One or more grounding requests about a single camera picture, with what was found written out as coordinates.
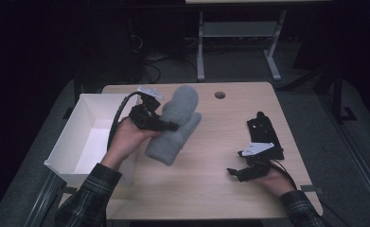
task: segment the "white box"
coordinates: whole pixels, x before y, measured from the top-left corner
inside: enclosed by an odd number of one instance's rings
[[[128,94],[81,94],[57,144],[44,164],[68,185],[81,186],[106,153],[109,132],[117,109]],[[133,96],[119,120],[136,105]],[[130,186],[137,152],[125,160],[119,172],[120,186]]]

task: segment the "plaid shirt sleeve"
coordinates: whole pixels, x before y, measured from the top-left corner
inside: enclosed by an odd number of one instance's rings
[[[318,215],[314,206],[302,191],[288,192],[281,196],[280,201],[295,227],[332,226]]]
[[[55,226],[102,226],[106,207],[122,174],[96,164],[80,190],[58,209]]]

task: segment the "wooden table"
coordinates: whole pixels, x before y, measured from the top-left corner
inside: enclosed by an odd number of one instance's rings
[[[143,85],[156,88],[169,101],[181,84]],[[239,183],[226,168],[246,167],[237,152],[250,135],[246,121],[262,111],[273,123],[284,149],[286,167],[296,184],[311,185],[273,87],[266,82],[195,83],[196,112],[203,118],[172,166],[144,155],[140,148],[131,187],[118,187],[107,208],[108,219],[232,219],[283,218],[278,200],[253,182]],[[138,85],[107,86],[103,93],[131,93]],[[224,99],[215,98],[224,92]],[[319,214],[315,192],[307,192]]]

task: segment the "metal frame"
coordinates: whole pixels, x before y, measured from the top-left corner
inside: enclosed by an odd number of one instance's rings
[[[361,179],[364,182],[365,186],[367,187],[368,192],[370,193],[370,167],[364,161],[363,157],[361,156],[361,151],[354,144],[344,125],[340,124],[338,116],[335,116],[333,114],[332,110],[333,106],[331,105],[330,101],[324,96],[321,96],[320,101],[323,104],[323,106],[326,107],[325,110],[327,111],[327,114],[330,116],[329,119],[331,120],[332,125],[335,127],[338,134],[344,140],[344,144],[347,146],[347,149],[349,150],[349,154],[351,155],[352,161],[356,166],[356,169],[358,170],[359,174],[361,175]]]
[[[58,177],[58,175],[51,171],[49,172],[44,186],[39,192],[37,200],[26,219],[25,227],[42,225],[42,222],[46,218],[47,211],[50,209],[50,206],[52,206],[59,191],[64,188],[65,185],[66,183]]]
[[[197,81],[205,80],[203,63],[203,37],[273,37],[270,47],[264,50],[264,56],[270,67],[274,80],[281,80],[281,76],[273,60],[273,52],[279,40],[279,35],[285,21],[287,11],[281,11],[276,22],[232,22],[208,23],[203,20],[200,11],[199,19],[199,46],[197,52]]]

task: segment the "hand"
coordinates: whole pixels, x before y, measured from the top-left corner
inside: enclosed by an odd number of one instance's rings
[[[129,117],[123,118],[101,164],[117,171],[121,163],[137,150],[143,141],[160,134],[159,131],[139,130]]]
[[[273,168],[270,169],[267,176],[253,181],[265,187],[278,198],[287,192],[296,190],[282,173]]]

